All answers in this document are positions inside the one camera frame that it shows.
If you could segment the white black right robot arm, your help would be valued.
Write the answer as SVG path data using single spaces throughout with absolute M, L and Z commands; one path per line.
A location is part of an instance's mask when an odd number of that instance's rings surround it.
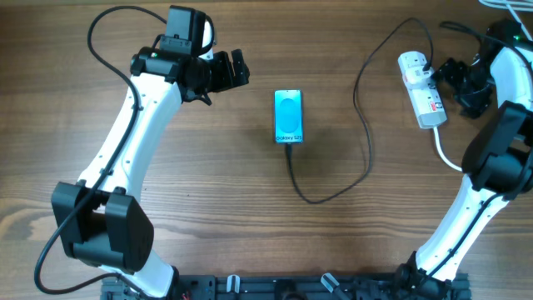
M 467 33 L 480 44 L 475 74 L 496 88 L 496 114 L 471 141 L 462 158 L 464 177 L 450 209 L 430 239 L 396 271 L 393 299 L 457 299 L 461 260 L 487 223 L 518 195 L 532 189 L 532 42 L 521 25 L 504 19 L 481 34 L 458 22 L 441 27 Z

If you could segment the cyan screen smartphone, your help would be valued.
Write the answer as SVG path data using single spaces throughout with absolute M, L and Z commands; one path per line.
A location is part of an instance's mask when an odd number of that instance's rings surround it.
M 274 92 L 274 140 L 278 144 L 303 142 L 301 90 L 276 90 Z

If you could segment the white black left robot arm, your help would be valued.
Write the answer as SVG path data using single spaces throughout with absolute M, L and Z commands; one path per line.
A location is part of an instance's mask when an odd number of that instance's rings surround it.
M 142 184 L 157 145 L 183 103 L 210 102 L 211 93 L 246 85 L 242 52 L 214 52 L 212 19 L 172 6 L 166 30 L 132 57 L 127 94 L 97 156 L 71 184 L 60 182 L 52 210 L 65 254 L 101 268 L 127 295 L 188 299 L 176 267 L 153 250 L 154 227 L 143 212 Z

